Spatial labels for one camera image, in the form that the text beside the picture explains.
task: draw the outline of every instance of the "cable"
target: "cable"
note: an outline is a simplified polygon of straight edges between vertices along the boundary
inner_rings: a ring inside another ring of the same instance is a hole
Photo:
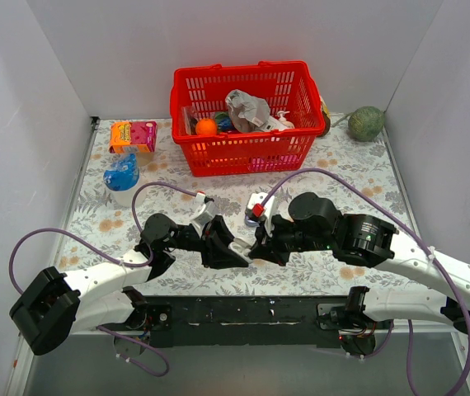
[[[413,357],[413,322],[412,320],[408,320],[409,323],[409,345],[407,347],[407,382],[409,383],[409,388],[411,388],[412,393],[415,396],[418,396],[418,392],[415,388],[415,383],[413,381],[413,368],[412,368],[412,357]]]
[[[136,214],[136,199],[138,198],[138,194],[145,188],[149,187],[149,186],[164,186],[164,187],[169,187],[169,188],[172,188],[173,190],[177,190],[183,194],[187,194],[188,196],[196,196],[196,192],[191,192],[191,191],[188,191],[188,190],[185,190],[183,188],[180,188],[180,187],[177,187],[177,186],[173,186],[172,184],[169,184],[169,183],[165,183],[163,181],[152,181],[150,183],[146,183],[144,184],[143,186],[141,186],[135,193],[134,193],[134,196],[133,196],[133,204],[132,204],[132,211],[133,211],[133,219],[134,219],[134,222],[136,223],[136,227],[138,227],[139,229],[139,232],[141,233],[143,231],[143,228],[142,228],[142,225],[139,223],[139,220],[138,220],[138,215]]]
[[[166,369],[164,371],[154,371],[153,369],[150,369],[148,368],[146,365],[144,365],[143,363],[135,360],[135,359],[132,359],[130,357],[128,357],[127,355],[124,355],[123,353],[120,353],[120,357],[126,361],[130,361],[133,365],[136,365],[137,367],[139,367],[140,369],[144,370],[144,371],[147,371],[150,375],[153,375],[155,377],[163,377],[165,374],[167,374],[169,372],[169,370],[171,369],[170,365],[169,365],[169,360],[167,359],[167,356],[165,356],[161,351],[159,351],[158,349],[156,348],[153,348],[152,346],[146,344],[145,342],[141,342],[141,341],[138,341],[134,338],[131,338],[131,337],[127,337],[127,336],[124,336],[123,334],[119,334],[118,332],[113,332],[112,330],[109,330],[108,328],[104,328],[103,326],[97,326],[96,327],[98,330],[101,330],[102,332],[106,332],[107,334],[110,334],[111,336],[114,336],[114,337],[117,337],[117,338],[121,338],[122,340],[127,340],[127,341],[130,341],[130,342],[133,342],[135,344],[138,344],[140,345],[141,347],[144,347],[146,349],[149,349],[151,352],[154,352],[156,355],[160,356],[160,358],[163,360],[163,362],[165,363],[166,365]]]
[[[79,238],[77,235],[74,235],[73,233],[70,233],[69,231],[66,231],[64,229],[56,229],[56,228],[53,228],[53,227],[49,227],[49,228],[45,228],[45,229],[36,229],[30,233],[27,233],[24,237],[22,237],[21,239],[19,239],[19,242],[16,243],[15,247],[13,248],[12,250],[12,255],[10,256],[10,260],[8,262],[8,266],[7,266],[7,269],[8,269],[8,272],[9,272],[9,275],[10,275],[10,281],[12,282],[12,285],[13,287],[15,288],[15,290],[17,290],[19,292],[19,294],[21,295],[22,294],[22,288],[17,284],[16,280],[15,280],[15,275],[13,273],[13,262],[15,261],[15,256],[17,254],[17,251],[19,250],[19,248],[21,247],[21,245],[29,238],[29,237],[33,237],[34,235],[38,234],[38,233],[61,233],[62,235],[66,235],[67,237],[70,237],[72,238],[73,240],[75,240],[76,242],[79,242],[81,243],[85,248],[89,248],[90,250],[92,250],[94,253],[97,253],[99,254],[100,256],[102,256],[103,258],[105,258],[106,260],[108,260],[109,262],[112,262],[114,264],[119,264],[121,265],[122,262],[121,260],[118,260],[117,258],[113,258],[111,256],[109,256],[108,254],[106,254],[105,252],[102,252],[100,249],[98,249],[97,247],[94,247],[92,246],[90,243],[88,243],[87,241],[85,241],[84,239],[81,239]],[[149,247],[149,252],[150,252],[150,257],[149,259],[146,261],[146,262],[142,262],[142,263],[139,263],[139,264],[131,264],[129,262],[124,262],[123,265],[124,266],[127,266],[129,268],[139,268],[141,266],[148,266],[151,261],[153,260],[153,251],[150,250],[151,248]]]
[[[391,338],[393,329],[394,329],[394,322],[391,321],[391,325],[389,326],[389,329],[387,331],[387,336],[385,336],[385,338],[383,339],[382,345],[380,345],[380,347],[376,351],[374,351],[370,355],[365,355],[363,358],[364,359],[369,359],[370,357],[375,357],[378,353],[383,351],[385,346],[388,344],[389,339]],[[344,353],[337,353],[337,352],[333,352],[333,351],[324,351],[322,349],[312,349],[312,351],[317,352],[317,353],[323,353],[325,355],[331,355],[331,356],[339,356],[339,357],[345,357],[345,358],[354,357],[355,359],[361,360],[361,357],[356,356],[356,355],[347,355],[347,354],[344,354]]]
[[[196,193],[194,192],[191,192],[191,191],[188,191],[188,190],[184,190],[180,187],[177,187],[177,186],[173,186],[172,184],[168,184],[168,183],[165,183],[165,182],[162,182],[162,181],[154,181],[154,182],[151,182],[151,183],[146,183],[144,184],[143,186],[141,186],[137,191],[136,193],[134,194],[134,197],[133,197],[133,202],[132,202],[132,211],[133,211],[133,218],[134,218],[134,222],[136,223],[136,226],[138,227],[140,233],[143,231],[142,229],[142,226],[141,224],[139,223],[139,220],[138,220],[138,216],[136,215],[136,209],[135,209],[135,205],[136,205],[136,198],[138,197],[138,193],[143,190],[144,188],[146,187],[149,187],[149,186],[165,186],[165,187],[169,187],[169,188],[172,188],[173,190],[177,190],[177,191],[180,191],[184,194],[188,194],[190,196],[196,196]],[[13,272],[13,267],[14,267],[14,261],[15,261],[15,256],[17,254],[17,251],[19,250],[19,248],[21,247],[21,245],[29,238],[29,237],[33,237],[34,235],[38,234],[38,233],[61,233],[62,235],[65,235],[67,237],[70,237],[72,238],[73,240],[75,240],[76,242],[79,242],[81,243],[85,248],[89,248],[90,250],[92,250],[94,253],[97,253],[99,254],[101,257],[105,258],[106,260],[108,260],[109,262],[112,262],[114,264],[118,264],[118,265],[124,265],[124,266],[127,266],[129,268],[139,268],[139,267],[142,267],[142,266],[148,266],[152,261],[153,261],[153,251],[151,250],[151,247],[148,246],[149,248],[149,259],[146,261],[146,262],[142,262],[142,263],[139,263],[139,264],[131,264],[131,263],[127,263],[127,262],[122,262],[121,260],[118,260],[117,258],[113,258],[111,256],[109,256],[108,254],[106,254],[105,252],[101,251],[100,249],[98,249],[97,247],[94,247],[93,245],[91,245],[90,243],[88,243],[87,241],[85,241],[84,239],[81,239],[79,238],[77,235],[74,235],[73,233],[70,233],[69,231],[66,231],[64,229],[57,229],[57,228],[54,228],[54,227],[48,227],[48,228],[44,228],[44,229],[36,229],[30,233],[27,233],[24,237],[22,237],[21,239],[19,239],[19,241],[16,243],[15,247],[13,248],[12,250],[12,254],[10,255],[10,259],[9,259],[9,262],[8,262],[8,274],[10,276],[10,281],[12,282],[12,285],[13,287],[15,288],[15,290],[20,294],[22,295],[23,293],[23,289],[19,286],[19,284],[17,283],[16,279],[15,279],[15,274]],[[137,341],[135,340],[134,338],[132,337],[127,337],[127,336],[123,336],[117,332],[113,332],[107,328],[104,328],[102,326],[98,326],[97,327],[99,330],[103,331],[103,332],[106,332],[108,334],[111,334],[111,335],[114,335],[115,337],[118,337],[118,338],[122,338],[124,340],[127,340],[127,341],[130,341],[130,342],[134,342],[136,344],[139,344],[141,345],[142,347],[145,347],[147,349],[149,349],[150,351],[156,353],[158,356],[160,356],[163,361],[165,362],[166,364],[166,369],[163,371],[163,372],[157,372],[157,371],[153,371],[151,369],[149,369],[146,365],[144,365],[143,363],[139,362],[139,361],[136,361],[135,359],[130,359],[129,357],[127,357],[126,355],[123,355],[123,354],[120,354],[120,356],[128,361],[130,361],[131,363],[133,363],[134,365],[136,365],[137,367],[141,368],[142,370],[145,370],[146,372],[148,372],[150,375],[154,375],[156,377],[162,377],[164,376],[165,374],[167,374],[170,370],[170,366],[169,366],[169,362],[167,360],[167,358],[165,357],[165,355],[163,355],[160,351],[158,351],[157,349],[153,348],[152,346],[149,346],[148,344],[144,343],[144,342],[140,342],[140,341]]]
[[[381,213],[383,213],[384,215],[386,215],[390,220],[392,220],[394,223],[396,223],[401,229],[403,229],[409,236],[411,236],[416,244],[420,247],[420,249],[422,249],[424,251],[424,253],[426,254],[426,256],[430,256],[431,255],[431,251],[430,249],[427,247],[427,245],[424,243],[424,241],[422,241],[422,239],[412,230],[410,229],[409,227],[407,227],[399,218],[397,218],[395,215],[393,215],[392,213],[390,213],[388,210],[385,210],[382,206],[380,206],[379,204],[377,204],[376,202],[374,202],[373,200],[371,200],[370,198],[368,198],[365,194],[363,194],[361,191],[359,191],[357,188],[355,188],[354,186],[352,186],[351,184],[349,184],[348,182],[346,182],[345,180],[341,179],[340,177],[338,177],[337,175],[335,175],[334,173],[332,172],[329,172],[325,169],[319,169],[319,168],[316,168],[316,167],[307,167],[307,168],[304,168],[304,169],[299,169],[298,171],[295,171],[291,174],[289,174],[287,177],[284,177],[283,179],[281,179],[271,190],[270,192],[268,193],[268,195],[266,196],[266,198],[261,202],[261,205],[264,207],[266,205],[266,202],[268,202],[268,200],[280,189],[280,187],[285,184],[289,179],[291,179],[292,177],[295,177],[301,173],[305,173],[305,172],[317,172],[317,173],[322,173],[324,175],[327,175],[329,177],[331,177],[332,179],[336,180],[337,182],[339,182],[341,185],[347,187],[349,190],[351,190],[352,192],[354,192],[357,196],[359,196],[361,199],[365,200],[366,202],[368,202],[369,204],[371,204],[374,208],[376,208],[377,210],[379,210]],[[469,375],[469,371],[470,371],[470,313],[469,313],[469,310],[468,310],[468,307],[466,305],[466,303],[464,302],[464,299],[463,297],[461,296],[461,294],[458,292],[457,290],[457,287],[455,286],[455,284],[453,283],[453,280],[451,279],[451,276],[449,276],[448,272],[445,270],[445,268],[442,266],[442,264],[440,264],[440,262],[434,258],[433,259],[433,263],[435,264],[435,266],[438,268],[438,270],[440,271],[440,273],[442,274],[442,276],[444,277],[444,279],[446,280],[446,282],[448,283],[449,285],[449,288],[453,291],[453,294],[454,294],[454,297],[455,299],[457,300],[458,302],[458,305],[460,306],[460,310],[462,311],[463,313],[463,316],[464,316],[464,322],[466,323],[466,327],[467,327],[467,330],[468,330],[468,355],[466,356],[466,363],[464,364],[464,368],[463,368],[463,372],[461,373],[460,377],[458,378],[457,382],[455,383],[455,385],[453,386],[453,388],[451,388],[448,393],[446,394],[446,396],[453,396],[455,395],[465,384],[466,382],[466,378],[468,377]],[[409,338],[412,338],[413,335],[412,335],[412,332],[409,333]]]

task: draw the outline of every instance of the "white cable clip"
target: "white cable clip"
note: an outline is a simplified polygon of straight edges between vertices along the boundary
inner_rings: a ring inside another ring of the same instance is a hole
[[[430,246],[430,251],[431,251],[431,254],[427,257],[427,263],[431,266],[433,265],[433,261],[436,259],[435,257],[435,247],[434,246]]]

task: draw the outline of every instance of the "orange ball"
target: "orange ball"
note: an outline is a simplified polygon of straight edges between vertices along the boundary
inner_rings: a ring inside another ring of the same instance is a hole
[[[203,118],[196,124],[195,131],[199,136],[214,136],[217,134],[217,123],[210,118]]]

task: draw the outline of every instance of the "orange box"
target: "orange box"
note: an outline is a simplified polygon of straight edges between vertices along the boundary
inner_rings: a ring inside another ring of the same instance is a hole
[[[151,153],[156,146],[155,121],[121,121],[110,127],[109,153]]]

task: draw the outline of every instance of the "toy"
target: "toy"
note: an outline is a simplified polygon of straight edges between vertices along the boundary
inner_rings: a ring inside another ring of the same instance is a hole
[[[345,114],[332,126],[337,126],[349,118],[350,135],[360,142],[374,140],[385,124],[385,113],[373,106],[360,107],[354,113]]]
[[[319,97],[319,99],[321,100],[321,113],[323,115],[323,120],[325,121],[325,129],[320,135],[318,135],[318,138],[322,138],[331,128],[331,113],[328,111],[327,104],[323,101],[323,97]]]
[[[130,207],[136,191],[145,184],[139,174],[136,154],[129,154],[110,165],[103,174],[103,182],[116,204]],[[136,202],[145,199],[146,191],[141,191]]]
[[[109,153],[151,153],[156,146],[155,121],[121,121],[110,128]]]
[[[217,134],[217,123],[210,118],[203,118],[195,127],[199,136],[215,136]]]
[[[233,122],[231,118],[229,118],[229,114],[227,111],[217,111],[214,117],[215,122],[219,130],[222,132],[229,132],[235,130],[235,126],[233,126]]]

